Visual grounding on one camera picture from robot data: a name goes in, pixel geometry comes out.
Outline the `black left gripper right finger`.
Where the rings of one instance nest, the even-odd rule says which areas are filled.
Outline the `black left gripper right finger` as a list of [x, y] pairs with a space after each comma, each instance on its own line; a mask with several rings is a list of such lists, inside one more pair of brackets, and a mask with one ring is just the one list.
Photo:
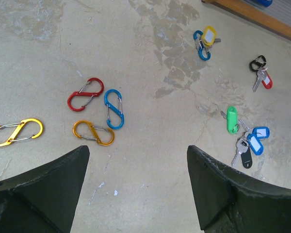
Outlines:
[[206, 233], [291, 233], [291, 189], [252, 178], [191, 145], [188, 172]]

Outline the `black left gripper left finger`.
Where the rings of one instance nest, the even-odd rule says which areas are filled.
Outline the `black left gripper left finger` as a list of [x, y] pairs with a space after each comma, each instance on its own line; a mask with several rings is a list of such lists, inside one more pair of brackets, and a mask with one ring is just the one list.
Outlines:
[[70, 232], [89, 157], [80, 146], [0, 181], [0, 233]]

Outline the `red key tag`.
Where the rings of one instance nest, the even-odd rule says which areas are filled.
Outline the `red key tag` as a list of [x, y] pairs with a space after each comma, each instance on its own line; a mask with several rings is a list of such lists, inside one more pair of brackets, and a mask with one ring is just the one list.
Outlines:
[[262, 84], [266, 89], [271, 89], [273, 87], [273, 81], [267, 71], [266, 71], [266, 75], [267, 77], [264, 81], [262, 81]]

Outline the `yellow key tag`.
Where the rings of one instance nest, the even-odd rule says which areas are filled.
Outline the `yellow key tag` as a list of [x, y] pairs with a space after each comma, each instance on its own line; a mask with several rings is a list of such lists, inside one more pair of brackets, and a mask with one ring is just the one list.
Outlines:
[[210, 25], [206, 26], [201, 36], [204, 46], [205, 47], [212, 46], [216, 39], [216, 35], [217, 35], [217, 32], [212, 26]]

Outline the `black key tag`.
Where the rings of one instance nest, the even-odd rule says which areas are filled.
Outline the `black key tag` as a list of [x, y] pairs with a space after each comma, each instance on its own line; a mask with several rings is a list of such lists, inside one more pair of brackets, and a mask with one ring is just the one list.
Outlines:
[[244, 168], [249, 169], [251, 168], [253, 161], [252, 161], [252, 156], [251, 156], [251, 150], [250, 147], [247, 147], [247, 151], [243, 152], [241, 154], [242, 158], [242, 165]]

